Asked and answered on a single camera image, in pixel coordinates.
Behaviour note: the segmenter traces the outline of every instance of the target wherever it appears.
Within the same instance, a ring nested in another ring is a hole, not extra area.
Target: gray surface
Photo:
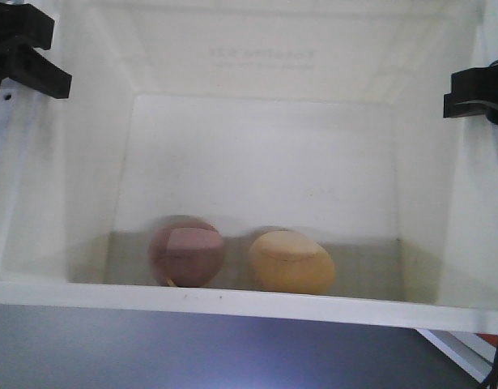
[[[0,306],[0,388],[473,388],[414,330]]]

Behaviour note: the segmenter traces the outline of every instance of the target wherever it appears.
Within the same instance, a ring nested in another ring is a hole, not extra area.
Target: plastic container
[[[498,1],[33,4],[74,78],[0,94],[0,303],[498,330],[498,127],[442,118]],[[227,241],[204,289],[153,286],[178,216]],[[327,297],[253,291],[272,228],[332,254]]]

